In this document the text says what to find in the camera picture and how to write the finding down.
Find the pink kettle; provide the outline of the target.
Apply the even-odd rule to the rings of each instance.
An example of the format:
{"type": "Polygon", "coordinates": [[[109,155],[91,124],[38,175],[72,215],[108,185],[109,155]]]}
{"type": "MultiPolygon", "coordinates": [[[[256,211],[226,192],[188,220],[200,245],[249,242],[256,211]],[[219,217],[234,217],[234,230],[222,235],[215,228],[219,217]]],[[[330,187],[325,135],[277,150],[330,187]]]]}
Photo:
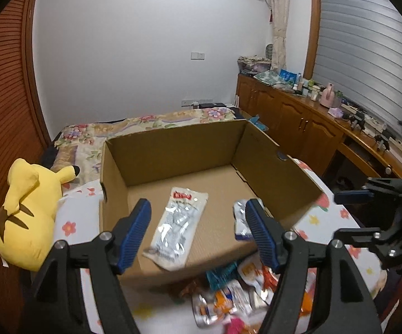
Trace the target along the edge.
{"type": "Polygon", "coordinates": [[[335,97],[334,85],[332,83],[328,83],[326,88],[322,91],[320,104],[330,109],[334,104],[334,97],[335,97]]]}

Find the wooden sideboard cabinet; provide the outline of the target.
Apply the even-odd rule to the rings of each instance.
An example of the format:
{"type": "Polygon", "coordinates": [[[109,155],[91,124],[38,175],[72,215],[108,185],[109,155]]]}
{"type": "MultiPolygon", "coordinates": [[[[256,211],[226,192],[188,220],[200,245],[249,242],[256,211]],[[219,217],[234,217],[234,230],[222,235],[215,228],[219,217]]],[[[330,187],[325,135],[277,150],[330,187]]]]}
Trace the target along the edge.
{"type": "Polygon", "coordinates": [[[238,75],[236,96],[241,111],[258,116],[267,134],[285,154],[307,164],[321,177],[331,177],[350,162],[366,176],[402,179],[402,163],[348,121],[334,118],[318,102],[238,75]]]}

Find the window roller blind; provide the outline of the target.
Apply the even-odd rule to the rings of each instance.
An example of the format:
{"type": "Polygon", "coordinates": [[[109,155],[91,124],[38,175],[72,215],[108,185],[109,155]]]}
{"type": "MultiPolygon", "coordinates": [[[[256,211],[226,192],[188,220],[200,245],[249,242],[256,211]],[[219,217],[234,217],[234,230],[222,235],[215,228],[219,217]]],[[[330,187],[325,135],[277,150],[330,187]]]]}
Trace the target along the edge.
{"type": "Polygon", "coordinates": [[[400,133],[402,16],[390,0],[321,0],[312,77],[400,133]]]}

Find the small orange brown candy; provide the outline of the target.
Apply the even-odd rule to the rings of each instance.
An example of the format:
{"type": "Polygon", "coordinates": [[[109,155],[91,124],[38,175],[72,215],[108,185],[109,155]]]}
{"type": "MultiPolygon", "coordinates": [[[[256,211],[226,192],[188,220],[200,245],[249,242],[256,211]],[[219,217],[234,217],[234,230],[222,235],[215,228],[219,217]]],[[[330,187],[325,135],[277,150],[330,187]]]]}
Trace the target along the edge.
{"type": "Polygon", "coordinates": [[[208,282],[204,279],[195,278],[179,292],[178,297],[180,299],[186,299],[191,297],[193,294],[202,292],[208,288],[208,282]]]}

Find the blue box on sideboard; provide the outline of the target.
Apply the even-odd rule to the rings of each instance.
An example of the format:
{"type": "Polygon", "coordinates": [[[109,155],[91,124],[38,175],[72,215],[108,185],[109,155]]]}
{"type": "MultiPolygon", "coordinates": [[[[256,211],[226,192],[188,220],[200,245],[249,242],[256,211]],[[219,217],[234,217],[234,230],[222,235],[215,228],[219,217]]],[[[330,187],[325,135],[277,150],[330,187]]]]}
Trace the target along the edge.
{"type": "Polygon", "coordinates": [[[297,82],[297,74],[294,72],[289,72],[288,70],[285,69],[280,70],[279,77],[286,84],[294,85],[297,82]]]}

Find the wall switch plate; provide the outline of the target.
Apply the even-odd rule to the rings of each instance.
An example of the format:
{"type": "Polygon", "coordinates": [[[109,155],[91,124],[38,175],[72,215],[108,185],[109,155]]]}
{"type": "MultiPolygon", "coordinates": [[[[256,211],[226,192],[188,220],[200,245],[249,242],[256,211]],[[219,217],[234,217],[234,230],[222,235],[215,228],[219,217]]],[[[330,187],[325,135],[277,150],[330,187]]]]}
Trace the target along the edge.
{"type": "Polygon", "coordinates": [[[190,54],[190,59],[192,59],[192,60],[204,60],[205,59],[205,53],[192,52],[190,54]]]}

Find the yellow Pikachu plush toy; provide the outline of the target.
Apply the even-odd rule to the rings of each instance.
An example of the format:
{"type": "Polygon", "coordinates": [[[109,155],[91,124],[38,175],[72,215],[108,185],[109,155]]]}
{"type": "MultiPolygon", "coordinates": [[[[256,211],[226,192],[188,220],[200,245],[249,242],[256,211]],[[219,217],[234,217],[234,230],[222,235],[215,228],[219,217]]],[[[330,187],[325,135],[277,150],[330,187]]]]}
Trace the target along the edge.
{"type": "Polygon", "coordinates": [[[23,158],[8,171],[8,191],[0,208],[0,257],[8,264],[36,272],[53,242],[62,185],[79,175],[75,165],[54,172],[23,158]]]}

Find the chicken feet snack pack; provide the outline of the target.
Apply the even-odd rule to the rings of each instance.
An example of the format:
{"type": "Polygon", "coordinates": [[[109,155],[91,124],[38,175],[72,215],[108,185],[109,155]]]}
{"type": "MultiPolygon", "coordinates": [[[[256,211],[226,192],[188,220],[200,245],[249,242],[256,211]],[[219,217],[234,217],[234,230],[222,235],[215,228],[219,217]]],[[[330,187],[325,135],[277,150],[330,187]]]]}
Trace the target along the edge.
{"type": "Polygon", "coordinates": [[[248,256],[239,264],[238,273],[266,304],[271,303],[278,286],[279,275],[262,263],[258,252],[248,256]]]}

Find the long white silver snack pack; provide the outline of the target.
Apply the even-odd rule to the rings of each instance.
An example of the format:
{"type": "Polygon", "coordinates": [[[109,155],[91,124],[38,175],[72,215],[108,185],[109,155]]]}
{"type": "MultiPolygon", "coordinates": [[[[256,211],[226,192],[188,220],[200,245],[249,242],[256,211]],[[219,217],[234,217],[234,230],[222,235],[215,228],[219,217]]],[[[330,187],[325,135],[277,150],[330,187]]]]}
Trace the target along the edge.
{"type": "Polygon", "coordinates": [[[182,269],[207,202],[208,193],[174,187],[143,256],[164,270],[182,269]]]}

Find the beige curtain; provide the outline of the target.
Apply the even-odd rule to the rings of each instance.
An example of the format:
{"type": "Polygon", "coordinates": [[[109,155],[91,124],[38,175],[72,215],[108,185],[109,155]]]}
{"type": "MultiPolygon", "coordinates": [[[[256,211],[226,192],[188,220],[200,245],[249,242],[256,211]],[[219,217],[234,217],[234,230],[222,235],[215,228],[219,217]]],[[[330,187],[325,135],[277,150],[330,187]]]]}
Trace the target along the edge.
{"type": "Polygon", "coordinates": [[[286,68],[286,32],[288,26],[290,0],[271,0],[273,53],[272,67],[275,70],[286,68]]]}

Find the wooden louvered wardrobe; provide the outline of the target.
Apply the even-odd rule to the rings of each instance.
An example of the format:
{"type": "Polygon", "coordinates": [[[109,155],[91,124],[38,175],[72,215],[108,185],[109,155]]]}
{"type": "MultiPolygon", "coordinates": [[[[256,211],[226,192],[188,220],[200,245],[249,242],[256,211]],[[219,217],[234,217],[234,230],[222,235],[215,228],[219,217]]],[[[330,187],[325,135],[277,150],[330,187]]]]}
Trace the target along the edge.
{"type": "MultiPolygon", "coordinates": [[[[16,158],[37,163],[50,144],[33,73],[35,0],[10,0],[0,12],[0,208],[8,170],[16,158]]],[[[20,268],[0,258],[0,324],[18,324],[24,305],[20,268]]]]}

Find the brown cardboard box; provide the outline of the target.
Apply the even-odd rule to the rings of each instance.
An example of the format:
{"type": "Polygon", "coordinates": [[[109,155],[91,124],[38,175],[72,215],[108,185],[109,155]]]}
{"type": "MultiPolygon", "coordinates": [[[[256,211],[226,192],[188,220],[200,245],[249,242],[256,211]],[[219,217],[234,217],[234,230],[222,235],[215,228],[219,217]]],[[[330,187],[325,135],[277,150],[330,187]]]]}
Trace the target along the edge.
{"type": "Polygon", "coordinates": [[[152,215],[141,248],[152,236],[174,187],[208,193],[186,265],[167,271],[138,253],[120,277],[148,288],[181,281],[245,257],[255,244],[234,236],[233,205],[260,198],[283,228],[294,226],[322,194],[315,182],[263,131],[245,120],[143,131],[103,144],[100,184],[102,230],[109,231],[141,198],[152,215]]]}

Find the blue white snack pack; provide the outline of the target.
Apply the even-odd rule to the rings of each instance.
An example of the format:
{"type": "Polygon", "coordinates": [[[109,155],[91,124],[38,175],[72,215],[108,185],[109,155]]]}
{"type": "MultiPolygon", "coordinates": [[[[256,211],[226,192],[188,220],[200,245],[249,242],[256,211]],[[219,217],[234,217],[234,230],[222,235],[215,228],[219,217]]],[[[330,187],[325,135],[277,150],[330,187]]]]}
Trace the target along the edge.
{"type": "Polygon", "coordinates": [[[251,230],[245,217],[246,199],[238,200],[233,205],[233,216],[235,219],[234,235],[236,240],[253,240],[251,230]]]}

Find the teal candy wrapper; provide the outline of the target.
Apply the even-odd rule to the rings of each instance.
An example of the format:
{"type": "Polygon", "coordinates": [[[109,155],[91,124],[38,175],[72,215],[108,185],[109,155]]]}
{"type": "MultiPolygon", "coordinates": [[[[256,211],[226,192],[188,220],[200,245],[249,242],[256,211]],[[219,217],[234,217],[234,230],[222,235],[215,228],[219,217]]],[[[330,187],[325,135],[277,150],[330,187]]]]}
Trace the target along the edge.
{"type": "Polygon", "coordinates": [[[205,273],[210,290],[217,291],[225,287],[230,281],[238,278],[238,263],[236,261],[209,270],[205,273]]]}

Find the silver orange snack pouch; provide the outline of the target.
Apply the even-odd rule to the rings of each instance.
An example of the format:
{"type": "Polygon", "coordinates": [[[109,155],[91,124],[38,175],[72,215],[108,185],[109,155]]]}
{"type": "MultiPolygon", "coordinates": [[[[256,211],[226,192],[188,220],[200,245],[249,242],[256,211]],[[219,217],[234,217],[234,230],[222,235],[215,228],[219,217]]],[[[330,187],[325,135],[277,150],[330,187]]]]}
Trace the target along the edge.
{"type": "Polygon", "coordinates": [[[248,317],[252,312],[249,294],[237,280],[231,280],[215,291],[194,293],[192,309],[199,328],[222,323],[233,315],[248,317]]]}

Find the pink braised meat snack pack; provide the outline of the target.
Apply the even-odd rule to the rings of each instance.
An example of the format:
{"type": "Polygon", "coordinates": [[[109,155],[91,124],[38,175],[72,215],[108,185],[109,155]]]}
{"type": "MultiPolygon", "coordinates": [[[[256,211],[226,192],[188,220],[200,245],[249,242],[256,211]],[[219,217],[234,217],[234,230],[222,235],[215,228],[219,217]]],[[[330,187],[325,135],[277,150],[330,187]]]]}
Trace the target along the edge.
{"type": "Polygon", "coordinates": [[[224,325],[224,334],[255,334],[258,329],[247,324],[239,317],[231,317],[224,325]]]}

